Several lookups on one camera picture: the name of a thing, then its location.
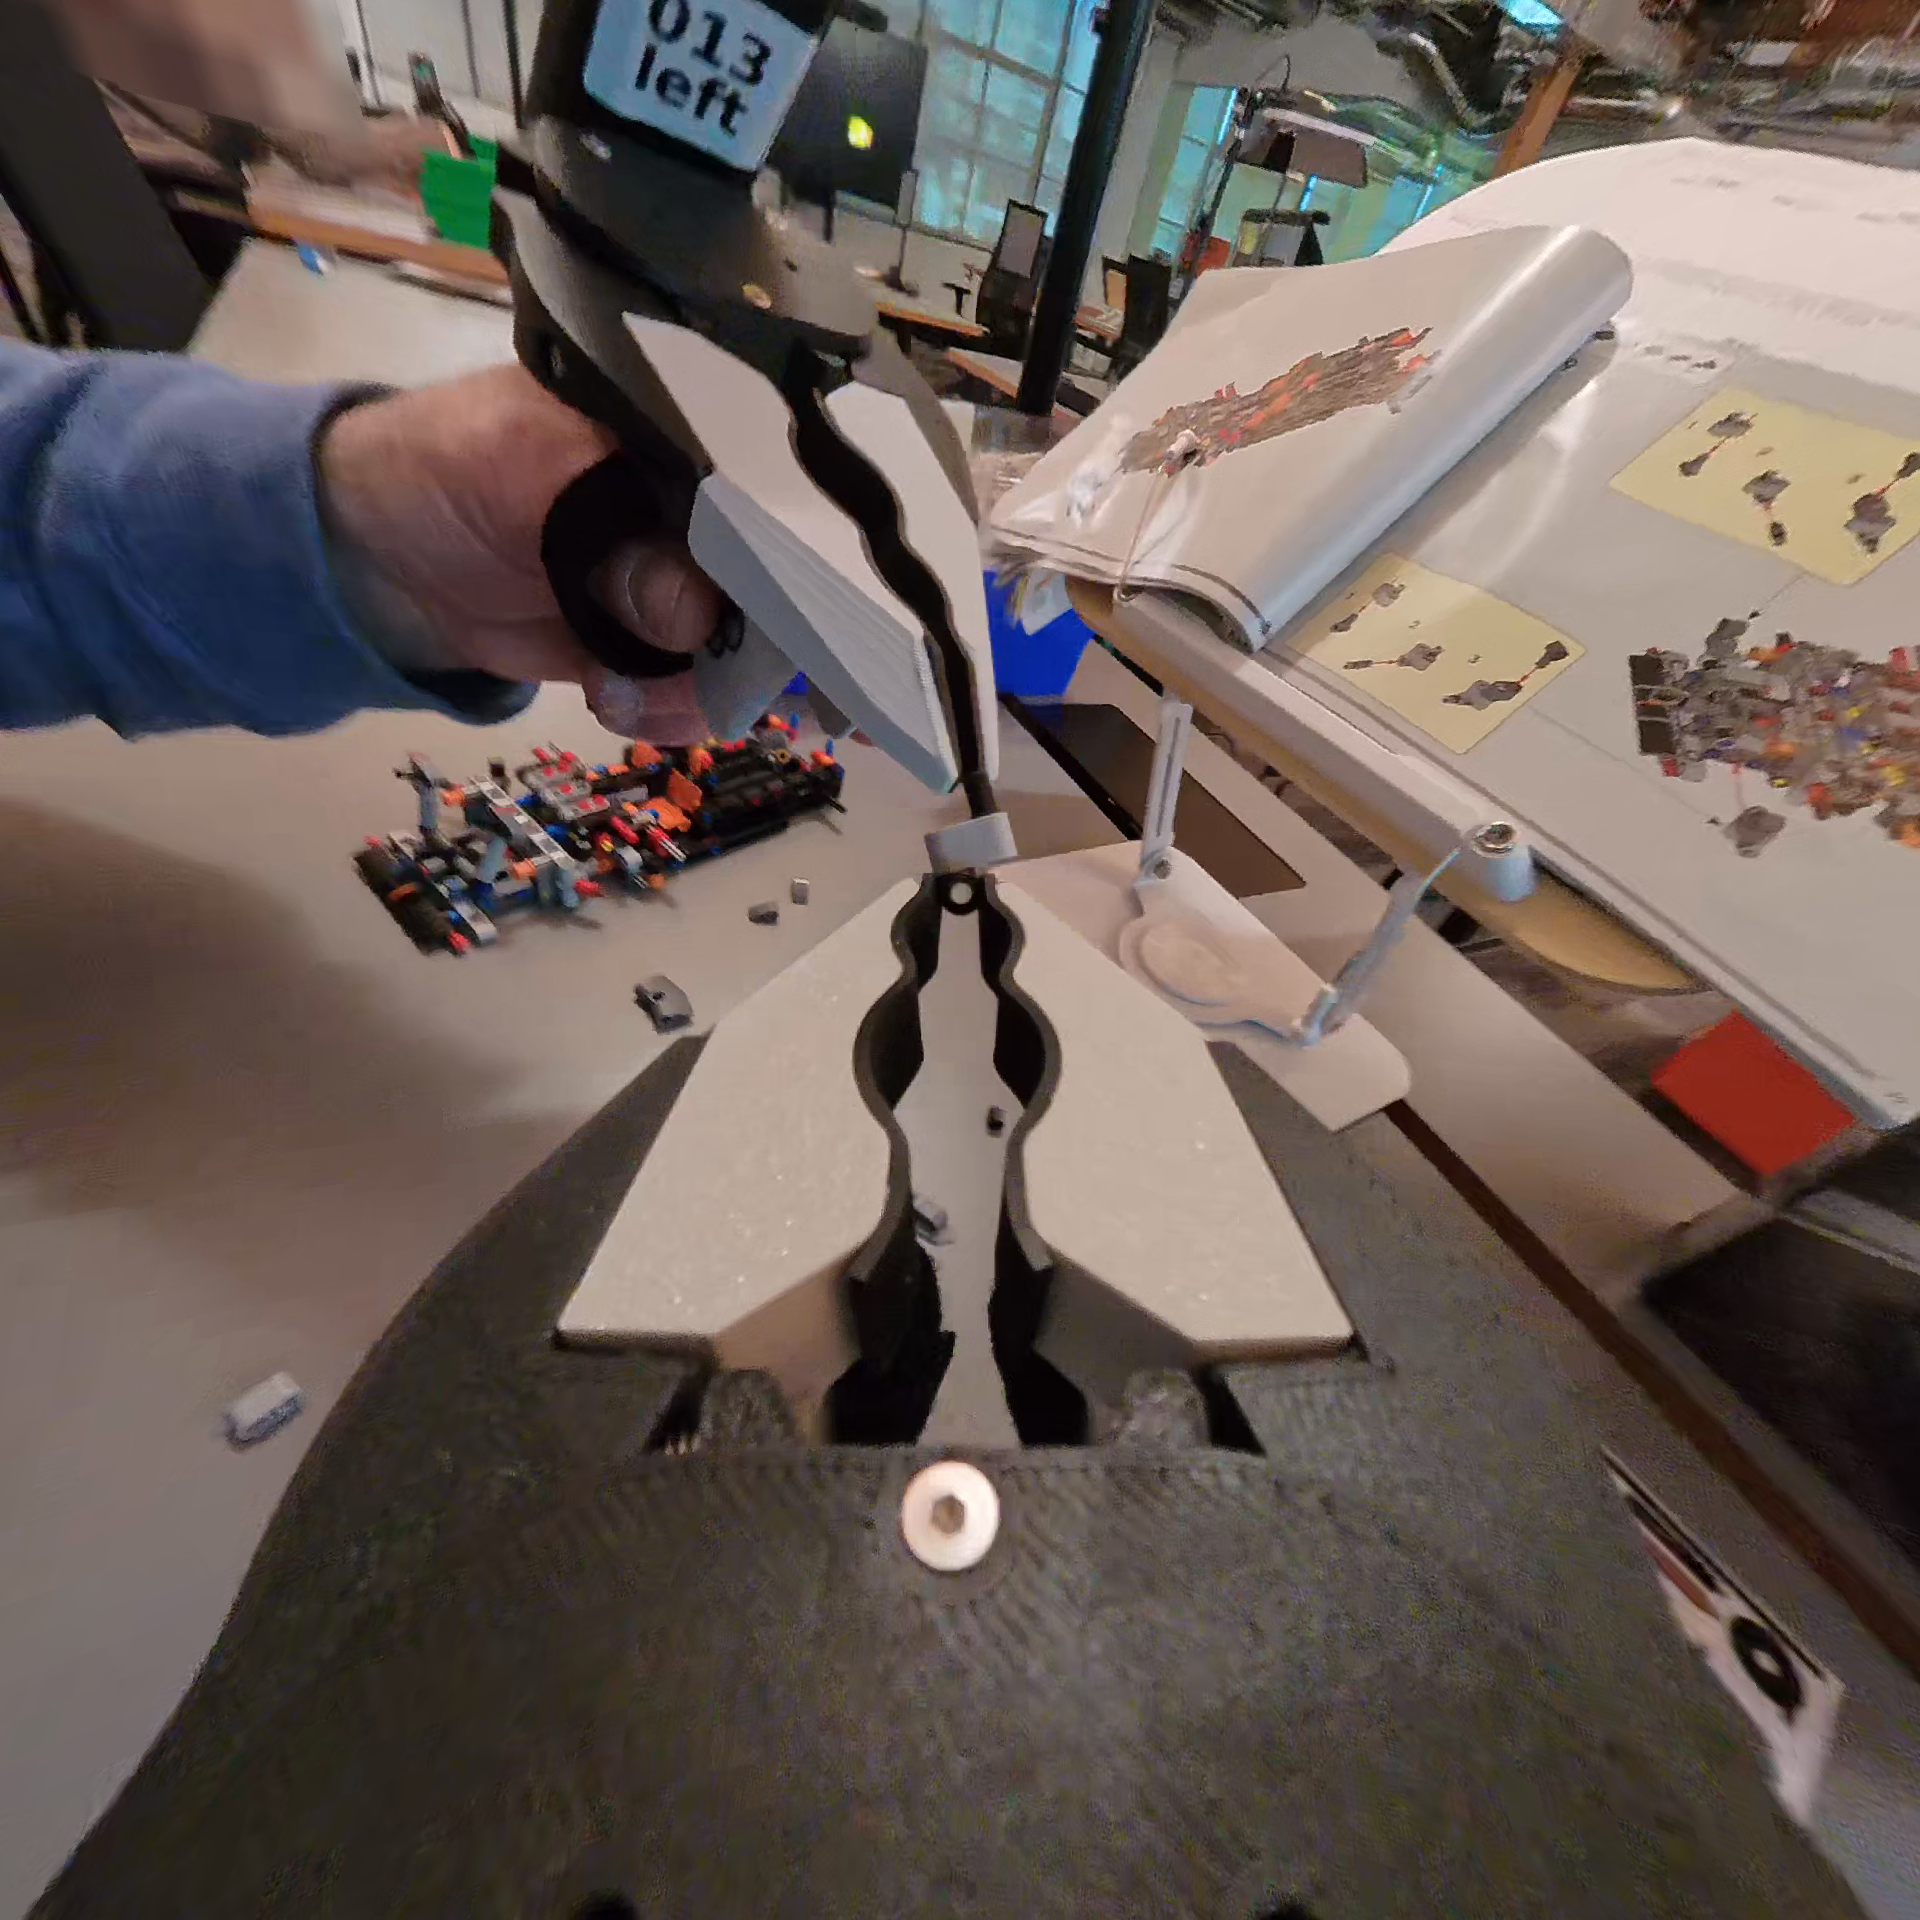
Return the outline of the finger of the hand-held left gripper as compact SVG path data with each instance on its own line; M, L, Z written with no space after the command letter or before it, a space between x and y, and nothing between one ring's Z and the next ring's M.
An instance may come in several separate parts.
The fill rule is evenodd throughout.
M640 359L708 461L688 548L743 618L859 732L937 793L960 779L921 619L858 522L800 461L780 389L706 337L624 316Z
M986 566L968 486L943 447L956 435L939 402L868 381L824 401L830 475L847 486L871 609L830 641L854 713L902 766L958 791L971 818L1000 811L1000 703Z

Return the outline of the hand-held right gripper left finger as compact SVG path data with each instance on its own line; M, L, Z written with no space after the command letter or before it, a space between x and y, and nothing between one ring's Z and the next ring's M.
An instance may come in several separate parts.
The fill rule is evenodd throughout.
M720 1020L559 1341L770 1375L807 1436L921 1437L953 1356L899 1103L945 898L904 881Z

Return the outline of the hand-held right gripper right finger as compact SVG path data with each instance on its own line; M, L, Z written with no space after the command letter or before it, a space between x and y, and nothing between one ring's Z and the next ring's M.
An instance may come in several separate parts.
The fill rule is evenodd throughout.
M1100 1442L1143 1375L1248 1442L1226 1374L1355 1362L1346 1306L1199 1026L1023 884L976 915L1015 1100L991 1343L1018 1442Z

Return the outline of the person's left forearm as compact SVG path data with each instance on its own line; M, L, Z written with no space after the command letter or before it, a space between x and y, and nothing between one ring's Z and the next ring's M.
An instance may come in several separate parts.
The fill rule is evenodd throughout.
M529 682L427 668L337 550L326 435L391 391L190 356L2 353L2 729L305 735L356 713L519 715Z

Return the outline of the lego car chassis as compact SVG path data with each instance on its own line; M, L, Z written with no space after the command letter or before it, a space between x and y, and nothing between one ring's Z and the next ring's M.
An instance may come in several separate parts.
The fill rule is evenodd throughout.
M352 869L415 949L455 955L492 947L513 921L662 894L686 866L841 810L847 786L833 743L800 745L774 711L745 735L635 739L607 761L547 745L465 781L422 757L396 777L417 822L363 842Z

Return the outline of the lego instruction booklet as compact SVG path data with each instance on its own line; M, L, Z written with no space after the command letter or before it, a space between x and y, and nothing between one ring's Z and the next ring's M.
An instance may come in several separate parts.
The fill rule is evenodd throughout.
M1913 174L1673 139L1211 273L991 529L1916 1118Z

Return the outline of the person's left hand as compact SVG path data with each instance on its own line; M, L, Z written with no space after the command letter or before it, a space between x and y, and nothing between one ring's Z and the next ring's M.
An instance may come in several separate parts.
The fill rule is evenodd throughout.
M378 650L409 678L569 683L612 733L718 735L697 678L623 678L562 614L542 562L560 494L618 450L526 371L360 401L320 435L328 548Z

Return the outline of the wooden background desk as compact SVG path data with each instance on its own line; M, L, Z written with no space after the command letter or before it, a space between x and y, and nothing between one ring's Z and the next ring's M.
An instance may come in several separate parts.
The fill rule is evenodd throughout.
M907 302L892 290L880 290L876 318L897 337L904 353L913 346L943 350L945 361L958 373L969 397L1018 404L1024 356L1020 353L1001 353L1007 342L994 339L986 326ZM1092 417L1106 397L1110 389L1105 383L1064 373L1054 389L1051 414L1056 419Z

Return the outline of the blue plastic bin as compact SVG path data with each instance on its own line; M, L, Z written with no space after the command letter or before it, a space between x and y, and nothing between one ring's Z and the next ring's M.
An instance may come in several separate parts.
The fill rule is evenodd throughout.
M986 569L993 673L1004 697L1060 699L1072 683L1092 630L1075 613L1068 581L1056 569Z

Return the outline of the green plastic bin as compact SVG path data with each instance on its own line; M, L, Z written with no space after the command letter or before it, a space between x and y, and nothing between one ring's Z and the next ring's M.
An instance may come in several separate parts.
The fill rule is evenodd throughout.
M418 167L424 214L435 235L459 249L492 252L497 145L478 137L468 150L426 150Z

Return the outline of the white wooden book stand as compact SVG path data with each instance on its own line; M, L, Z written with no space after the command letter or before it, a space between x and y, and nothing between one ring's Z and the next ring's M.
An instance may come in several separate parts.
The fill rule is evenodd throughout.
M1208 713L1199 690L1169 690L1194 706L1180 793L1174 803L1170 875L1136 890L1148 789L1162 732L1155 660L1092 643L1066 694L1004 697L1011 754L1024 732L1071 777L1118 842L1041 852L1011 869L1060 921L1195 1023L1204 1041L1248 1053L1330 1132L1414 1100L1430 1121L1468 1114L1497 1121L1500 1102L1529 1095L1539 1110L1625 1095L1559 1041L1521 999L1484 973L1474 950L1411 919L1358 1010L1322 1041L1296 1041L1310 1002L1377 934L1385 878L1401 863L1343 822L1295 772L1283 791L1260 770L1270 748L1242 748Z

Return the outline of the black office chair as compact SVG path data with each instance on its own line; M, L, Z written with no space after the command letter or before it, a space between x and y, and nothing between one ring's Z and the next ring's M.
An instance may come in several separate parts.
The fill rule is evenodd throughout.
M1169 325L1170 265L1163 255L1106 255L1103 284L1110 303L1120 310L1120 330L1111 348L1111 377L1135 373L1159 346Z
M1009 201L976 289L976 325L986 330L991 353L1024 359L1047 253L1047 212L1020 199Z

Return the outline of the black monitor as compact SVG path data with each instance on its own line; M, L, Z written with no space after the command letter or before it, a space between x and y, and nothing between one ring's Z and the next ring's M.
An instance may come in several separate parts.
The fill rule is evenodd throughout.
M914 169L928 49L836 19L812 59L770 167L800 201L897 207Z

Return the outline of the wooden workbench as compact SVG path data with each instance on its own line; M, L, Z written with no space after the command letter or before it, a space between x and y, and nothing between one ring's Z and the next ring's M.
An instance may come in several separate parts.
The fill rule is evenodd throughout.
M506 297L507 274L495 253L446 241L426 210L426 163L476 154L448 107L380 111L345 135L318 135L154 102L123 86L100 92L206 279L223 282L241 245L258 237L484 302Z

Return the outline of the black pillar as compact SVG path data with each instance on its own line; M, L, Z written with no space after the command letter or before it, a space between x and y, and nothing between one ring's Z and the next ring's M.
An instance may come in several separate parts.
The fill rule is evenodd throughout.
M1058 397L1097 214L1106 199L1155 11L1153 2L1110 2L1105 25L1096 36L1088 94L1072 142L1064 204L1015 396L1018 409L1041 421L1051 417Z

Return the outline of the black equipment stand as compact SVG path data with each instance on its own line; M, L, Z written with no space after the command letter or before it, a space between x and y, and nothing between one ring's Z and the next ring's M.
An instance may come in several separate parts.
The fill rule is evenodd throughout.
M1364 189L1374 149L1371 135L1283 86L1239 89L1195 273L1326 262L1336 212L1322 199Z

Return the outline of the red flat object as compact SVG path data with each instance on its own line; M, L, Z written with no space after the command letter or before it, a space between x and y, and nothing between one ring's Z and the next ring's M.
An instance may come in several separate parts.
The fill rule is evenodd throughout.
M1743 1013L1684 1041L1648 1084L1762 1179L1819 1157L1857 1127L1855 1110Z

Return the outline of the dark metal frame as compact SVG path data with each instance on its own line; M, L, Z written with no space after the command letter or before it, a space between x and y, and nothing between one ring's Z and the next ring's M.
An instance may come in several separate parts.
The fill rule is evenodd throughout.
M2 4L6 330L35 346L187 348L247 227L177 167L144 169L42 4Z

